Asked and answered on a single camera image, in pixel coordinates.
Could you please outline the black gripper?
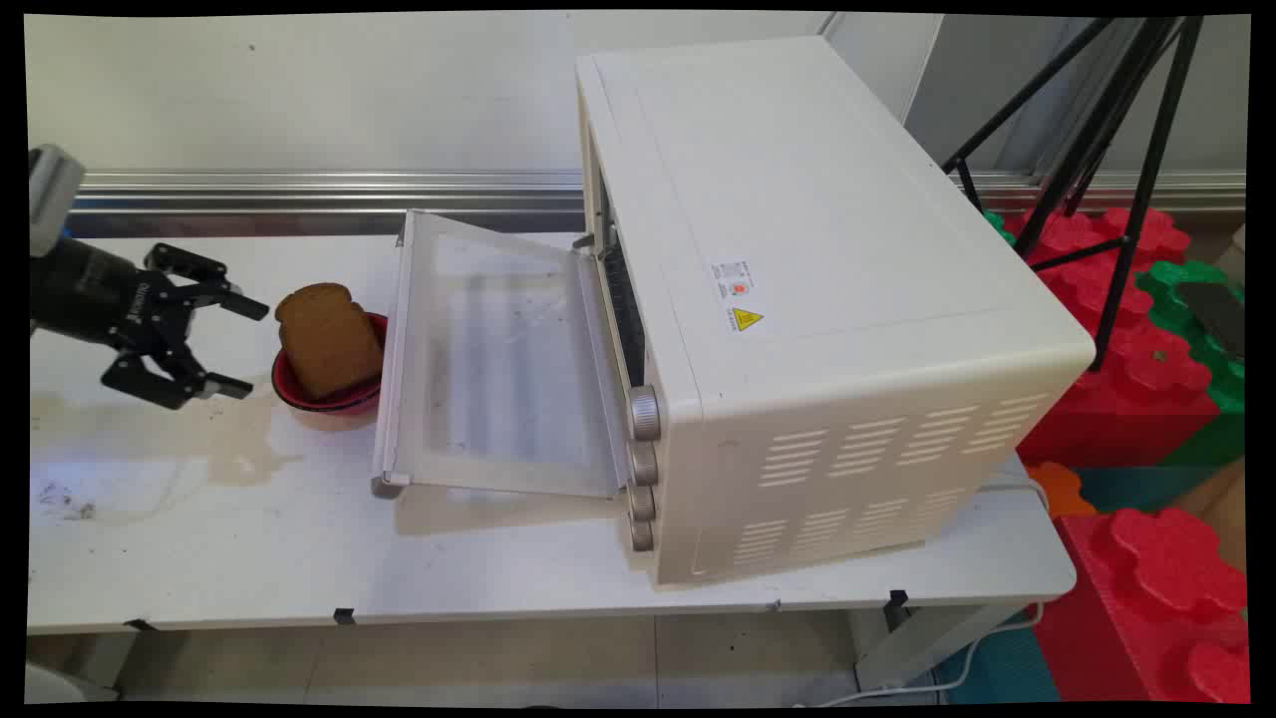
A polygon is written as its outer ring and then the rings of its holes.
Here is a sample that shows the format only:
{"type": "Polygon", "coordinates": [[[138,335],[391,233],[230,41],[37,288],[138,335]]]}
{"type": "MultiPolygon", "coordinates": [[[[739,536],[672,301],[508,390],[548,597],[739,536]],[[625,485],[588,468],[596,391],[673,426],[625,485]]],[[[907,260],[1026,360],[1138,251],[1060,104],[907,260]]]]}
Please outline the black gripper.
{"type": "Polygon", "coordinates": [[[170,309],[219,306],[262,321],[271,306],[242,295],[228,267],[204,255],[157,242],[142,267],[77,238],[60,238],[29,259],[29,326],[110,346],[116,358],[101,383],[166,409],[188,400],[231,397],[242,400],[251,383],[205,371],[185,341],[154,328],[170,309]]]}

